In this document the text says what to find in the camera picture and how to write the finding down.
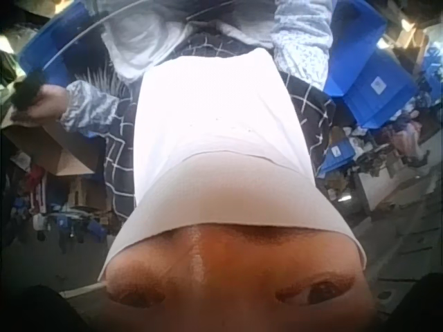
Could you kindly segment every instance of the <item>blue bin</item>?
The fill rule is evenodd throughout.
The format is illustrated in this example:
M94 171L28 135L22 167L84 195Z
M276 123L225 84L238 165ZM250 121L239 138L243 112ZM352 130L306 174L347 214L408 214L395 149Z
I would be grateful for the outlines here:
M355 156L355 150L349 139L342 140L336 145L329 147L326 158L321 166L320 174L328 173L343 165L348 164Z
M377 49L343 101L360 127L378 129L417 92L412 76L389 54Z
M91 24L87 9L79 1L74 1L66 10L53 17L23 48L19 54L19 64L26 73L42 69L65 45ZM50 84L67 86L73 81L67 57L85 61L89 45L82 39L69 47L46 70Z
M341 97L373 54L386 29L386 21L364 0L338 0L331 29L334 42L329 50L325 92Z
M431 103L442 101L443 83L439 77L439 71L442 67L442 54L438 47L429 46L424 55L422 70L424 71L424 77L428 81L430 88L429 93L431 95Z

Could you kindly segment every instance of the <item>person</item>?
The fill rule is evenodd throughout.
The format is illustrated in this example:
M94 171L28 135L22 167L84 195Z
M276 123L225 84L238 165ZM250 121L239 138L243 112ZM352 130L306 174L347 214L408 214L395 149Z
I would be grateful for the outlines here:
M416 110L411 113L404 111L392 124L392 133L388 132L392 145L404 156L404 163L413 168L426 166L430 154L418 144L422 125L413 120L418 115Z
M112 96L44 85L17 121L105 138L124 221L100 280L112 326L358 331L365 253L315 187L335 106L330 0L280 0L273 56L202 27Z

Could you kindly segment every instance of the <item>cardboard box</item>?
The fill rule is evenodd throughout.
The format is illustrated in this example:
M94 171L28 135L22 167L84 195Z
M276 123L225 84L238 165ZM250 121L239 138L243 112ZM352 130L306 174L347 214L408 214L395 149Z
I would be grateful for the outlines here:
M57 176L96 171L98 142L91 142L80 133L69 133L58 122L43 127L19 126L11 122L10 113L1 123L2 133L34 163Z
M71 181L68 206L70 208L107 211L105 184L76 176Z

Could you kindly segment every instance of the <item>floor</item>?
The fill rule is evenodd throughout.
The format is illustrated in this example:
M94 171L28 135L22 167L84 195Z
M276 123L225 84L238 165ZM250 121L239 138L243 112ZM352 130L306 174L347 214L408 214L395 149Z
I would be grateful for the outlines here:
M72 241L63 255L55 227L46 235L45 242L39 242L31 223L21 239L15 239L1 253L2 289L16 293L41 284L60 292L97 282L107 254L106 243L97 243L86 235L84 243Z
M357 235L368 255L366 277L383 315L390 315L417 280L443 273L442 175L398 191L391 201L404 208L370 221Z

